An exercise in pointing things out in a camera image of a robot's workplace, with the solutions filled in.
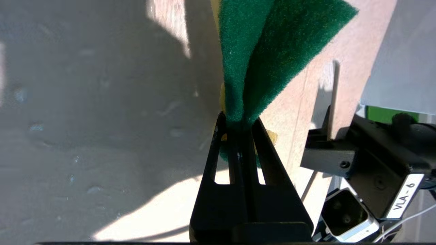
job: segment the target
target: green object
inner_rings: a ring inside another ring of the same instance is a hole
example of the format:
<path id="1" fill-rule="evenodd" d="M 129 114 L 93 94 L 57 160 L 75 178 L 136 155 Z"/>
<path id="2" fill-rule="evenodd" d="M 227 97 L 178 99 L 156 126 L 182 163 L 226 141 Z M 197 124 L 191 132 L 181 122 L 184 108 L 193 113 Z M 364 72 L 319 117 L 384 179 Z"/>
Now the green object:
<path id="1" fill-rule="evenodd" d="M 245 74 L 273 3 L 272 0 L 221 1 L 218 17 L 229 127 L 237 128 L 242 121 Z"/>
<path id="2" fill-rule="evenodd" d="M 375 106 L 366 107 L 366 118 L 379 123 L 392 123 L 392 117 L 399 113 L 407 113 L 418 121 L 419 114 L 415 112 L 398 111 Z"/>
<path id="3" fill-rule="evenodd" d="M 342 0 L 222 0 L 228 126 L 250 127 L 356 13 Z"/>

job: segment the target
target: beige surface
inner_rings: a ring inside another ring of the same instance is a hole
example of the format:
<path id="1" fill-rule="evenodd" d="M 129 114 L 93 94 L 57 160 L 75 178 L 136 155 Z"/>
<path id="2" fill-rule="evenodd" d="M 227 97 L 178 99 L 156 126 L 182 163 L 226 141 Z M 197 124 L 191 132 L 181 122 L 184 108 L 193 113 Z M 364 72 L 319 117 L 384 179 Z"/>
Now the beige surface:
<path id="1" fill-rule="evenodd" d="M 300 196 L 312 175 L 311 170 L 299 166 L 318 83 L 321 79 L 333 79 L 329 67 L 333 60 L 337 60 L 340 74 L 331 138 L 341 137 L 337 132 L 351 123 L 396 4 L 395 0 L 349 2 L 359 9 L 359 14 L 291 81 L 261 116 L 265 126 L 279 134 L 277 152 Z M 315 223 L 330 181 L 330 177 L 317 173 L 303 202 Z"/>

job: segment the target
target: sponge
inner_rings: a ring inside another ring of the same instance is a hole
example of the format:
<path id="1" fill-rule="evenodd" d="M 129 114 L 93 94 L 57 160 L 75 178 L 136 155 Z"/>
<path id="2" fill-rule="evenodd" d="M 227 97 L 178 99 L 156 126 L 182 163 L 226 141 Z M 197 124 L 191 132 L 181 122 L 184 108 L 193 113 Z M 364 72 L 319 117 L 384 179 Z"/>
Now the sponge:
<path id="1" fill-rule="evenodd" d="M 342 0 L 221 0 L 218 13 L 227 125 L 249 128 L 349 22 Z"/>

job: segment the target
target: label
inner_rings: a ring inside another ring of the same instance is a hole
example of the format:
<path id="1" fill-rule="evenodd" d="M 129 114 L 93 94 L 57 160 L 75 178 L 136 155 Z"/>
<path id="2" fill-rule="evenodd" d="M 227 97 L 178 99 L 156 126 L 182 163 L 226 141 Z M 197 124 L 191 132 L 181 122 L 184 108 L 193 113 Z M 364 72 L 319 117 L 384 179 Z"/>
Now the label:
<path id="1" fill-rule="evenodd" d="M 401 218 L 423 177 L 424 174 L 409 174 L 406 177 L 386 218 Z"/>

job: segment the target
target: white cable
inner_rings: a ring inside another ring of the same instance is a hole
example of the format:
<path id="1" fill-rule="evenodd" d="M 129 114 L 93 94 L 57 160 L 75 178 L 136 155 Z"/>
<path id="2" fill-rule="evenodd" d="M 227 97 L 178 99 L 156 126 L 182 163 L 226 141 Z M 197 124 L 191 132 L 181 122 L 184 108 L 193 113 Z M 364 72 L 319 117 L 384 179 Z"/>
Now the white cable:
<path id="1" fill-rule="evenodd" d="M 386 236 L 388 233 L 390 233 L 391 231 L 393 231 L 395 228 L 397 228 L 398 226 L 400 226 L 402 223 L 408 221 L 409 219 L 413 219 L 415 217 L 418 217 L 420 215 L 422 215 L 423 213 L 427 212 L 428 210 L 432 209 L 436 207 L 436 204 L 434 204 L 433 206 L 430 206 L 412 216 L 409 216 L 401 221 L 399 221 L 398 223 L 396 223 L 395 225 L 393 225 L 392 227 L 390 227 L 389 229 L 387 229 L 386 231 L 384 231 L 383 233 L 381 233 L 376 239 L 374 239 L 372 242 L 378 242 L 382 237 Z"/>

